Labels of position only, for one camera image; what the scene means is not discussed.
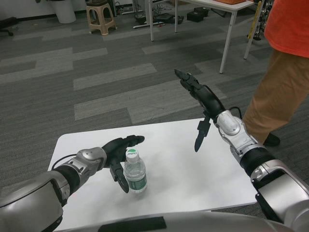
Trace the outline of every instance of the khaki pants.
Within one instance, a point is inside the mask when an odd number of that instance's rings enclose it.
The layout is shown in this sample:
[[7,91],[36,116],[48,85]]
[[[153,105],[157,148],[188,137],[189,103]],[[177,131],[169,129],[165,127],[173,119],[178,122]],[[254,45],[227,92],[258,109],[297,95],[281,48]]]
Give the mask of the khaki pants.
[[264,143],[271,131],[290,121],[308,93],[309,58],[274,50],[244,116],[247,131]]

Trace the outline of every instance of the water bottle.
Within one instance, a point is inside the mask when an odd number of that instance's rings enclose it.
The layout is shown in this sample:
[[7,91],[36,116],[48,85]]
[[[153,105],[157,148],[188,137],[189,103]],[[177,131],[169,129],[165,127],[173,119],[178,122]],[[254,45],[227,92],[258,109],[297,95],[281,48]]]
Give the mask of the water bottle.
[[126,151],[124,175],[129,184],[130,191],[139,193],[147,187],[146,167],[136,149]]

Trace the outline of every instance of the gray carpet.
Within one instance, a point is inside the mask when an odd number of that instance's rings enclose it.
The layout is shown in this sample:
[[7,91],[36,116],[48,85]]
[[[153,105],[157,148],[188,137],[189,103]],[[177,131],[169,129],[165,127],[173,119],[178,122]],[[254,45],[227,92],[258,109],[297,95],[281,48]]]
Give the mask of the gray carpet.
[[[180,15],[194,8],[180,7]],[[229,15],[209,12],[200,23],[133,29],[133,15],[116,18],[118,30],[88,33],[85,14],[61,25],[57,18],[26,21],[0,34],[0,196],[47,170],[57,139],[66,133],[202,117],[183,91],[174,68],[194,74],[226,107],[245,112],[266,71],[267,41],[254,42],[243,60],[254,12],[240,12],[224,74],[220,62]],[[309,100],[275,133],[271,149],[309,182]],[[263,217],[259,206],[226,209]]]

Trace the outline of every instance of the wooden stool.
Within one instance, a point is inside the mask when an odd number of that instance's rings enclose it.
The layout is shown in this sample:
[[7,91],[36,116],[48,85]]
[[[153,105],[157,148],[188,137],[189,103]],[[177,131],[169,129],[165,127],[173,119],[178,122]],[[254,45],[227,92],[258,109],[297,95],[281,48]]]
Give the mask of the wooden stool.
[[[112,10],[107,0],[102,0],[101,2],[87,2],[87,19],[89,24],[89,33],[91,34],[93,30],[100,30],[102,35],[108,35],[108,28],[117,26],[114,21],[114,16]],[[110,11],[111,21],[106,23],[104,18],[104,9],[107,8]],[[96,19],[91,20],[90,11],[93,10],[96,13]]]

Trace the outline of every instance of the white bottle cap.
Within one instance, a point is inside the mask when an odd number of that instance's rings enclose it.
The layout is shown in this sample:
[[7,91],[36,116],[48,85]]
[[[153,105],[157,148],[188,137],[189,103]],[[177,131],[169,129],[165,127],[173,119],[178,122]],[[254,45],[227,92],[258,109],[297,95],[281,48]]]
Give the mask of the white bottle cap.
[[139,158],[140,158],[140,156],[139,156],[138,150],[131,148],[131,149],[126,151],[126,159],[128,161],[136,162],[136,161],[139,160]]

